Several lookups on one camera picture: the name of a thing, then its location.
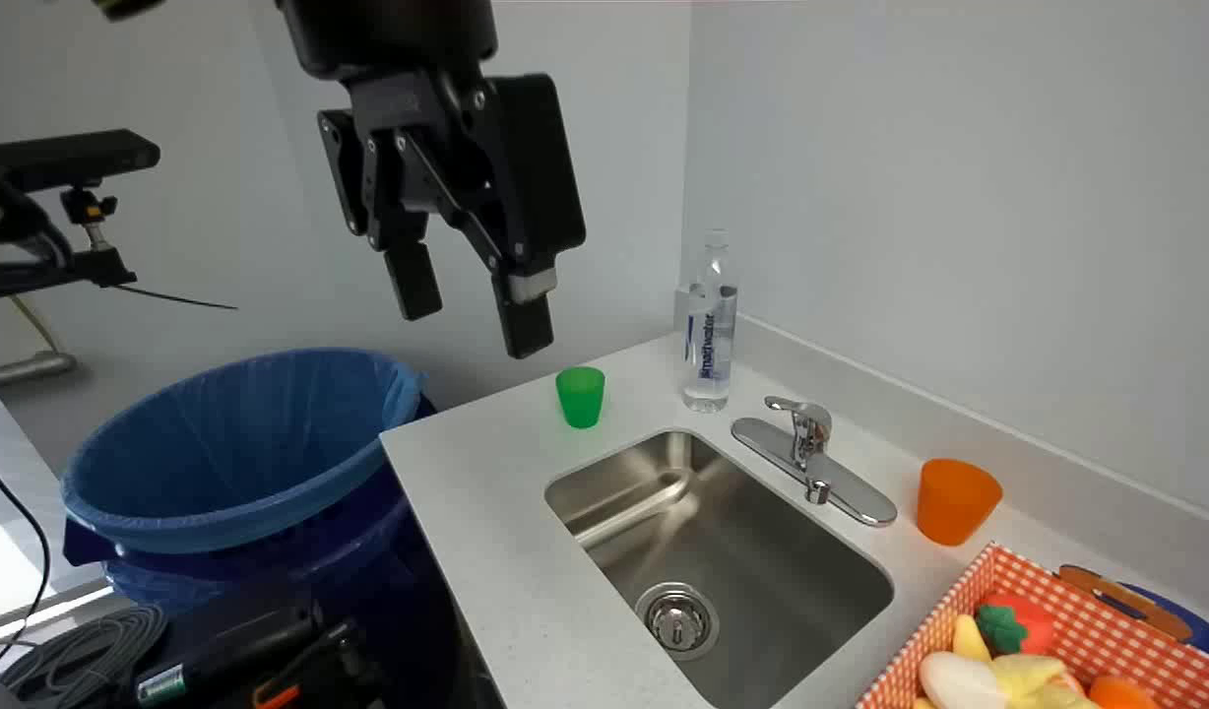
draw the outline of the orange cup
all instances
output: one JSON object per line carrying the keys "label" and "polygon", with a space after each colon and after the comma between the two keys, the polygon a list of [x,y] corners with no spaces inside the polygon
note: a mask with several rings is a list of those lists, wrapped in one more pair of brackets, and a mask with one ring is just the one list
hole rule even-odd
{"label": "orange cup", "polygon": [[956,549],[987,521],[999,496],[999,481],[970,462],[927,462],[919,489],[919,528],[932,544]]}

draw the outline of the green cup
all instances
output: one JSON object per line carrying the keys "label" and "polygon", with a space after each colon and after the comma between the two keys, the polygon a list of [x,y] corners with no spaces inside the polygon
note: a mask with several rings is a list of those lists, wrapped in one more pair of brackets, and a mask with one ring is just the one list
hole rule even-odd
{"label": "green cup", "polygon": [[595,429],[601,418],[608,374],[595,366],[573,366],[555,380],[561,408],[573,429]]}

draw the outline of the plastic cup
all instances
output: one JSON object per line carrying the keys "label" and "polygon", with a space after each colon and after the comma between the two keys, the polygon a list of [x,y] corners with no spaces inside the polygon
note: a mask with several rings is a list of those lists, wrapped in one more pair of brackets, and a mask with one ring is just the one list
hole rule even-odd
{"label": "plastic cup", "polygon": [[927,538],[956,549],[991,515],[999,496],[999,481],[970,462],[927,462],[919,528]]}
{"label": "plastic cup", "polygon": [[601,418],[608,374],[595,366],[573,366],[555,380],[561,408],[573,429],[595,429]]}

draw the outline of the clear bottle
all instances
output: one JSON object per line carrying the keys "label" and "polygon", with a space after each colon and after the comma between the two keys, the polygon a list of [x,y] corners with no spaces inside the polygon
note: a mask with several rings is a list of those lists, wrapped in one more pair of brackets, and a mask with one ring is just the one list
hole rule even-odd
{"label": "clear bottle", "polygon": [[735,339],[735,282],[730,281],[723,244],[710,244],[705,265],[685,289],[680,335],[680,401],[720,408],[730,401]]}

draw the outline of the toy food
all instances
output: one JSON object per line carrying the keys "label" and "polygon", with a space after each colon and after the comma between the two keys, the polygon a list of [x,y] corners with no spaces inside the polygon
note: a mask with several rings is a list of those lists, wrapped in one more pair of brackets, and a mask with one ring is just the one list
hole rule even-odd
{"label": "toy food", "polygon": [[972,661],[991,658],[981,628],[970,613],[956,613],[952,654],[972,658]]}
{"label": "toy food", "polygon": [[977,624],[991,654],[1046,654],[1056,641],[1056,617],[1024,596],[987,596]]}
{"label": "toy food", "polygon": [[1091,701],[1098,701],[1098,709],[1157,709],[1155,693],[1129,676],[1098,676]]}
{"label": "toy food", "polygon": [[991,668],[956,654],[930,654],[922,661],[922,688],[936,709],[1003,709]]}
{"label": "toy food", "polygon": [[995,684],[1003,688],[1008,701],[1024,701],[1028,693],[1035,693],[1052,676],[1067,672],[1062,661],[1040,658],[1040,654],[1008,654],[1008,658],[995,658],[987,668],[991,668],[991,676],[995,676]]}
{"label": "toy food", "polygon": [[1098,709],[1082,696],[1082,684],[1062,668],[1052,682],[1044,682],[1035,693],[1016,701],[1014,709]]}

